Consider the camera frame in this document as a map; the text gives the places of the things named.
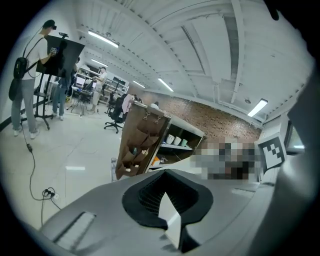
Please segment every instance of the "office chair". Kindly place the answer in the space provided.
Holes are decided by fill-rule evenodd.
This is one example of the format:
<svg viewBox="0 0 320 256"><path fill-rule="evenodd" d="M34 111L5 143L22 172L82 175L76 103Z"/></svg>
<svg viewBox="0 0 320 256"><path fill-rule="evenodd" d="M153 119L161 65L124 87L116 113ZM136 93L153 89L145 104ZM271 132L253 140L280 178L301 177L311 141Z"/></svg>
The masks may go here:
<svg viewBox="0 0 320 256"><path fill-rule="evenodd" d="M105 114L109 114L110 113L110 109L115 107L116 104L116 100L114 100L114 92L110 93L110 100L108 102L108 110L106 112L104 112Z"/></svg>
<svg viewBox="0 0 320 256"><path fill-rule="evenodd" d="M115 101L115 106L114 106L114 111L113 112L109 112L109 117L111 117L112 120L114 120L114 122L106 122L104 123L106 126L104 127L104 129L106 129L107 127L115 127L116 129L116 134L119 132L118 128L123 129L123 127L119 126L118 124L122 124L127 117L127 113L123 114L122 117L119 117L120 114L123 112L122 110L122 104L124 102L124 99L119 97L116 99Z"/></svg>

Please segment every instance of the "white shirt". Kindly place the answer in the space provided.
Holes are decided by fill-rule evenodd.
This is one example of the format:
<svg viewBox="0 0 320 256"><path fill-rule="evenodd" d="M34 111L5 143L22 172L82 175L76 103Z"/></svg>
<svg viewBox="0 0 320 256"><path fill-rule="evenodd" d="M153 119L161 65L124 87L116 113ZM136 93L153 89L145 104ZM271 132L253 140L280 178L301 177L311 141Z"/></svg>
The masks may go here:
<svg viewBox="0 0 320 256"><path fill-rule="evenodd" d="M107 80L107 72L104 72L103 74L100 74L100 78L102 78L102 82L100 82L99 80L96 81L96 88L102 89L102 85L105 83L105 81Z"/></svg>
<svg viewBox="0 0 320 256"><path fill-rule="evenodd" d="M38 42L40 38L43 38L43 34L36 34L35 37L30 41L31 38L27 40L27 43L30 41L28 46L24 46L23 51L25 50L25 54L22 51L21 56L24 54L24 57L27 57L31 49L35 46L35 44ZM36 44L34 49L30 52L28 56L28 67L30 67L33 63L37 62L38 60L42 60L44 58L48 57L48 42L46 39L42 39L40 42ZM37 64L34 65L34 67L27 72L22 80L28 80L28 79L34 79L36 77L36 70L37 70Z"/></svg>
<svg viewBox="0 0 320 256"><path fill-rule="evenodd" d="M156 104L154 104L154 103L151 103L151 104L150 104L150 107L151 107L151 108L154 108L154 109L157 109L157 110L159 109L159 107L158 107Z"/></svg>

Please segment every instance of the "computer monitor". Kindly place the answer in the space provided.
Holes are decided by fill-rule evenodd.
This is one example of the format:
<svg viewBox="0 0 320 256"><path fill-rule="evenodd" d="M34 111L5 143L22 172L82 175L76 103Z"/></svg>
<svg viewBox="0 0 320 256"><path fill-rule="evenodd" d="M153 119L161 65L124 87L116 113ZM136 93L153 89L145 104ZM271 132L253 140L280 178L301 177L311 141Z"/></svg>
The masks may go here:
<svg viewBox="0 0 320 256"><path fill-rule="evenodd" d="M79 84L79 85L84 85L84 83L85 83L85 81L86 81L86 79L83 79L83 78L81 78L81 77L77 77L76 78L76 83L77 84Z"/></svg>
<svg viewBox="0 0 320 256"><path fill-rule="evenodd" d="M38 61L36 71L60 78L64 78L66 75L71 74L76 61L85 46L81 43L52 35L48 35L45 39L48 43L47 53L55 52L56 54L44 65Z"/></svg>

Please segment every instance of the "man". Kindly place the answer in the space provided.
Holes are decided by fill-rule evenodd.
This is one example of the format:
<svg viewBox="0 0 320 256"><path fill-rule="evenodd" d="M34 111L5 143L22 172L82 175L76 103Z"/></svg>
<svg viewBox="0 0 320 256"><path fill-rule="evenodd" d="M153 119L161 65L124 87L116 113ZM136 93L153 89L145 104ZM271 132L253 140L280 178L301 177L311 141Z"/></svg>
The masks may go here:
<svg viewBox="0 0 320 256"><path fill-rule="evenodd" d="M28 55L27 56L28 67L30 67L33 63L38 62L38 60L40 60L42 64L45 64L53 55L51 52L48 55L48 42L47 40L42 38L45 38L47 35L50 34L52 30L55 30L55 29L57 29L57 27L55 26L55 22L52 19L50 19L43 24L39 34L35 35L31 40L28 40L28 44L26 45L26 48L24 48L25 49L24 57ZM25 114L28 121L30 138L32 140L40 132L36 128L36 119L34 116L34 88L35 88L36 69L37 69L37 65L35 65L31 70L29 70L23 76L21 80L21 85L17 91L16 97L12 102L12 106L11 106L11 121L13 125L14 136L18 136L18 134L22 131L22 127L20 125L20 120L21 120L20 110L21 110L22 100L24 101Z"/></svg>
<svg viewBox="0 0 320 256"><path fill-rule="evenodd" d="M74 64L73 70L71 71L71 73L69 75L66 74L65 77L62 77L59 80L59 84L57 85L55 92L54 92L54 97L53 97L53 102L52 102L52 114L55 117L57 116L58 102L60 102L58 117L61 121L64 120L65 102L66 102L67 92L69 90L70 85L72 84L73 77L78 70L77 64L79 61L80 61L80 58L77 59L76 63Z"/></svg>
<svg viewBox="0 0 320 256"><path fill-rule="evenodd" d="M155 103L151 103L151 104L150 104L150 107L158 110L158 109L159 109L159 102L156 101Z"/></svg>
<svg viewBox="0 0 320 256"><path fill-rule="evenodd" d="M107 70L104 66L100 68L99 74L101 75L100 77L95 76L92 78L93 81L96 82L96 85L93 92L92 109L90 110L91 114L94 114L96 112L96 107L98 105L99 98L102 92L102 86L107 79Z"/></svg>

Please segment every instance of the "backpack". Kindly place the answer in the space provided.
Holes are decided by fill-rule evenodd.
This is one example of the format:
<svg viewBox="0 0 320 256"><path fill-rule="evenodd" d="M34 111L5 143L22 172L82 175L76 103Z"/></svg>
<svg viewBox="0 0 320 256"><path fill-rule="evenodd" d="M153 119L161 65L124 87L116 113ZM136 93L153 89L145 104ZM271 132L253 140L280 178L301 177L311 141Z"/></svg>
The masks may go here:
<svg viewBox="0 0 320 256"><path fill-rule="evenodd" d="M13 69L13 80L11 82L10 85L10 89L9 89L9 99L14 101L17 95L17 91L21 85L21 80L24 77L24 75L29 72L29 70L31 70L36 64L37 61L35 63L33 63L30 67L28 67L28 56L31 53L31 51L36 47L36 45L42 40L43 38L40 38L35 45L32 47L32 49L29 51L29 53L27 54L27 56L25 57L25 53L26 53L26 49L28 47L28 43L23 51L23 55L22 57L19 57L16 59L15 61L15 65L14 65L14 69Z"/></svg>

